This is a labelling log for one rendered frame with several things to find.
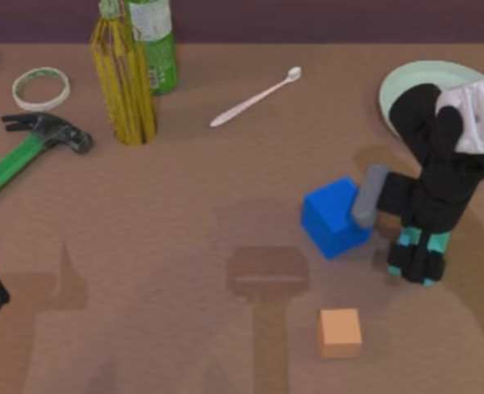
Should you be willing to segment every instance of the hammer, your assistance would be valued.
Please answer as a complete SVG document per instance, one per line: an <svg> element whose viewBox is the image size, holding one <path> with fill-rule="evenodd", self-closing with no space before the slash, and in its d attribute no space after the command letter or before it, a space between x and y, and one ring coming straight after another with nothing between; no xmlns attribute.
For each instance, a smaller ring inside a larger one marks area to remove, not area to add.
<svg viewBox="0 0 484 394"><path fill-rule="evenodd" d="M253 306L254 394L288 394L286 306L309 286L308 262L293 247L248 247L228 265L228 287Z"/></svg>
<svg viewBox="0 0 484 394"><path fill-rule="evenodd" d="M0 189L31 161L50 148L65 144L78 154L90 151L91 136L68 121L45 112L30 112L2 117L6 131L30 131L23 142L0 161ZM0 309L10 300L0 281Z"/></svg>

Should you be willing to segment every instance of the toy's head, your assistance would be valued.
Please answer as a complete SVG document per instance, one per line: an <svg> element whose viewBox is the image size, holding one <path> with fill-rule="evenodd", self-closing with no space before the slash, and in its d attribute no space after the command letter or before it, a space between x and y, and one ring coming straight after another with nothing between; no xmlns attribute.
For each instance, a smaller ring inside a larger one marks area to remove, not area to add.
<svg viewBox="0 0 484 394"><path fill-rule="evenodd" d="M457 153L484 154L484 80L444 91L436 103L436 113L453 107L463 118L463 134Z"/></svg>

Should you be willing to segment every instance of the white ring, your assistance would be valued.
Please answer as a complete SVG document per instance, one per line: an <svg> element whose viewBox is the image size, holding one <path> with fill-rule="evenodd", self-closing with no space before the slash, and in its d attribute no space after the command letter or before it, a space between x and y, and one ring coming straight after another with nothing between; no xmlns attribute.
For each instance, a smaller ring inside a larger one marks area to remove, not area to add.
<svg viewBox="0 0 484 394"><path fill-rule="evenodd" d="M40 76L53 76L55 78L60 78L64 84L63 91L58 97L52 99L51 101L47 101L46 103L27 103L26 101L22 100L20 97L21 89L27 83L29 83L29 81L39 78ZM64 72L52 67L40 67L27 71L24 75L15 80L14 84L12 84L12 97L16 101L16 104L18 104L18 107L25 109L26 111L49 111L67 100L69 94L71 94L71 84L69 83L69 78L67 78L67 75Z"/></svg>

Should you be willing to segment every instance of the green hammer handle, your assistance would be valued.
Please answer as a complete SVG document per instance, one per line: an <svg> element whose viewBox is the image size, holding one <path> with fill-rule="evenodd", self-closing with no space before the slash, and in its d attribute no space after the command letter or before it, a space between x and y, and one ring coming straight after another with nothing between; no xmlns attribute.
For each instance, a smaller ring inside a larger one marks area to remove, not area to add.
<svg viewBox="0 0 484 394"><path fill-rule="evenodd" d="M23 142L0 161L0 189L44 150L43 140L27 135Z"/></svg>

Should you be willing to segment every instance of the table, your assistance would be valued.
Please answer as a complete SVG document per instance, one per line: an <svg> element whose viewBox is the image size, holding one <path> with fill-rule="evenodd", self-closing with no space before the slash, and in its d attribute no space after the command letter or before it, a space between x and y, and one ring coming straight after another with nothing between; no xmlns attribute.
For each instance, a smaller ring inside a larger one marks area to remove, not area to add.
<svg viewBox="0 0 484 394"><path fill-rule="evenodd" d="M13 297L0 313L0 394L484 394L484 182L430 289L387 277L391 218L331 262L299 225L303 197L338 177L361 181L376 162L418 170L377 111L385 74L437 58L484 73L484 45L179 51L180 87L156 99L158 137L128 148L112 138L88 46L0 45L0 116L19 112L19 74L58 67L73 91L53 112L96 141L83 158L45 154L0 193ZM208 128L294 65L302 80ZM23 137L0 122L0 157ZM241 290L255 259L304 275L304 289ZM321 360L317 310L346 307L360 311L363 351Z"/></svg>

